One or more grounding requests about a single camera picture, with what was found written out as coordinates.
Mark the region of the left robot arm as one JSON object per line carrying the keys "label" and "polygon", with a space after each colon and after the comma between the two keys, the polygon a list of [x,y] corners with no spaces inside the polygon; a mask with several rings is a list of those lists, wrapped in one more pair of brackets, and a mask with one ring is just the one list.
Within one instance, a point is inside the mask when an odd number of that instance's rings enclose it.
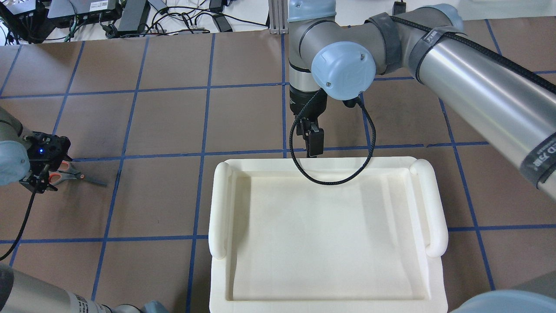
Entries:
{"label": "left robot arm", "polygon": [[[2,260],[18,250],[38,194],[57,191],[65,181],[91,180],[72,164],[68,155],[71,141],[64,136],[30,131],[24,124],[1,109],[1,185],[18,183],[30,191],[21,226]],[[72,293],[1,263],[1,311],[3,313],[166,313],[159,301],[142,307],[124,303],[110,306]]]}

